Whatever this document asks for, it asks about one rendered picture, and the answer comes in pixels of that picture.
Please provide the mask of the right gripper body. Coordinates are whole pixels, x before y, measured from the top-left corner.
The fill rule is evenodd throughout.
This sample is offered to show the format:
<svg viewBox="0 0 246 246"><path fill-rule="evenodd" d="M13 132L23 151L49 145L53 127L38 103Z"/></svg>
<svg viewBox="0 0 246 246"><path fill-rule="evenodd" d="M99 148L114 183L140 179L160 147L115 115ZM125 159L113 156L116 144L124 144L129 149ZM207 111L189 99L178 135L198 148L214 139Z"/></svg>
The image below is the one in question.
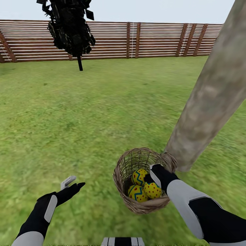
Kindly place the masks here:
<svg viewBox="0 0 246 246"><path fill-rule="evenodd" d="M145 177L146 177L146 183L156 183L155 181L153 181L150 173L146 174Z"/></svg>

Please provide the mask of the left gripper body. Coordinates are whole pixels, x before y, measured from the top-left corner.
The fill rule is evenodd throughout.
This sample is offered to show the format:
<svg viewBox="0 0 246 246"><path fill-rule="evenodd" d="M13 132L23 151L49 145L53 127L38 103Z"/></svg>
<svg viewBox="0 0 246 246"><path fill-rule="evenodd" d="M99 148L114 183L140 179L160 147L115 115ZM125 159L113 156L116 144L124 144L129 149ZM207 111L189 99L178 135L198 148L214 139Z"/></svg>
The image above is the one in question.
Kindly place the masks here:
<svg viewBox="0 0 246 246"><path fill-rule="evenodd" d="M77 186L77 184L73 184L71 187L68 187L64 190L62 190L61 192L63 192L65 194L65 201L64 203L71 199L75 194L77 194L79 192L79 188Z"/></svg>

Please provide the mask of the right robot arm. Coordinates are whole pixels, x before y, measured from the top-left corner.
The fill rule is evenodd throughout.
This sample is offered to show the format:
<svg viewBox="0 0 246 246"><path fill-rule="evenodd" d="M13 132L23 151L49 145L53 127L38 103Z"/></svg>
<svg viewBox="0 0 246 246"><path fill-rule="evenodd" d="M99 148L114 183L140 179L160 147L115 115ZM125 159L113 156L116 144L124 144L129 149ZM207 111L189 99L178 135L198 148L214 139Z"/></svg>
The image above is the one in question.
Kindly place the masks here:
<svg viewBox="0 0 246 246"><path fill-rule="evenodd" d="M146 183L165 191L192 234L210 246L246 246L246 220L225 211L213 198L194 189L167 171L163 165L149 165Z"/></svg>

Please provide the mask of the easter egg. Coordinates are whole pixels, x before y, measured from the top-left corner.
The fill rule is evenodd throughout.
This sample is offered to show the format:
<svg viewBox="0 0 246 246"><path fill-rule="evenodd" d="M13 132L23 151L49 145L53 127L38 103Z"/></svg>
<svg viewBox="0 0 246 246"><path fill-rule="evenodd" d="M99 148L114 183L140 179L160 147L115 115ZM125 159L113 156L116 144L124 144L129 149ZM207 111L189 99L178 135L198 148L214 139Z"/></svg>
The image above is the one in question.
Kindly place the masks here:
<svg viewBox="0 0 246 246"><path fill-rule="evenodd" d="M143 168L138 168L133 172L133 175L131 177L131 182L133 185L139 185L144 187L144 177L148 174L148 171Z"/></svg>
<svg viewBox="0 0 246 246"><path fill-rule="evenodd" d="M144 191L150 199L155 199L161 196L162 189L156 183L144 183Z"/></svg>
<svg viewBox="0 0 246 246"><path fill-rule="evenodd" d="M138 201L139 203L145 202L148 200L148 196L146 195L144 188L139 185L131 185L127 189L127 195L129 198Z"/></svg>

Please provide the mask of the wicker basket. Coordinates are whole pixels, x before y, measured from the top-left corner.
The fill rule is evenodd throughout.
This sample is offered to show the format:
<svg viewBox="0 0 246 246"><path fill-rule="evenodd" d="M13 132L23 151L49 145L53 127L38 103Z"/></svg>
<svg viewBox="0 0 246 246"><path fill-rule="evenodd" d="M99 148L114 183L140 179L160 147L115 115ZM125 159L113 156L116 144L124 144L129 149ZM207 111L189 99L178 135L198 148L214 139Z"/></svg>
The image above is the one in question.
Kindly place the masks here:
<svg viewBox="0 0 246 246"><path fill-rule="evenodd" d="M125 152L121 157L118 159L116 168L114 169L113 175L113 181L114 185L117 188L117 191L120 193L121 197L123 198L126 206L129 210L134 212L135 214L148 214L149 212L159 210L162 208L166 208L167 204L171 202L170 198L167 196L164 190L162 190L162 194L160 197L155 199L150 199L148 197L148 200L142 203L139 203L138 201L135 201L134 199L131 199L127 195L127 191L125 190L125 186L129 181L131 180L131 177L133 175L133 172L128 172L127 169L127 162L126 162L126 156L133 155L133 153L138 153L137 159L141 159L143 156L143 151L147 153L147 159L149 159L150 154L152 156L154 164L158 164L159 160L164 163L163 167L165 169L168 169L171 173L175 174L176 168L177 168L177 160L174 158L174 156L170 152L165 153L157 153L149 148L133 148L127 152ZM171 159L171 163L165 158L169 156Z"/></svg>

